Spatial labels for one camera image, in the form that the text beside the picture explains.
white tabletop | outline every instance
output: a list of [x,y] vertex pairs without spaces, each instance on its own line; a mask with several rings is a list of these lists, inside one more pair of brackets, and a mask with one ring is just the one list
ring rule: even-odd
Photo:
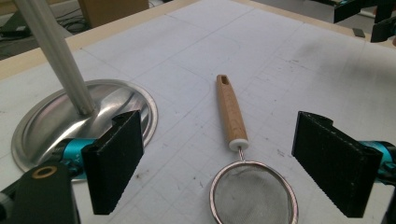
[[[82,223],[214,223],[209,187],[238,156],[227,149],[216,75],[233,84],[248,160],[279,171],[297,196],[299,223],[380,223],[393,187],[375,184],[364,218],[348,219],[291,156],[297,112],[317,113],[357,140],[393,142],[396,50],[228,0],[203,0],[75,51],[85,80],[146,89],[159,123],[116,210],[92,214],[74,184]],[[0,188],[21,176],[12,134],[36,103],[61,89],[48,64],[0,81]]]

wire mesh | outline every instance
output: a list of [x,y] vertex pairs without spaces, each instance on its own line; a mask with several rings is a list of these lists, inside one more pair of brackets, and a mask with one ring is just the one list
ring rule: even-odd
[[213,203],[224,224],[290,223],[293,203],[281,179],[260,165],[235,166],[216,183]]

hole in handle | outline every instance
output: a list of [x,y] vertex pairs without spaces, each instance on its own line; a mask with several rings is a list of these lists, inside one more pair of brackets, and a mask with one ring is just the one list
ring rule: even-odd
[[221,83],[224,85],[229,85],[230,82],[228,81],[228,78],[226,76],[221,77]]

cardboard box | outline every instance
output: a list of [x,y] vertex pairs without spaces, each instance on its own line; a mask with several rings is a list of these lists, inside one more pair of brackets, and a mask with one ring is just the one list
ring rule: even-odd
[[149,0],[78,0],[91,28],[149,8]]

strainer handle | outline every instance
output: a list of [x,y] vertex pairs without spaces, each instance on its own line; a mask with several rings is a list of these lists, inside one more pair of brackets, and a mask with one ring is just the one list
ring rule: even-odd
[[220,115],[232,151],[248,148],[248,135],[233,87],[226,75],[217,77]]

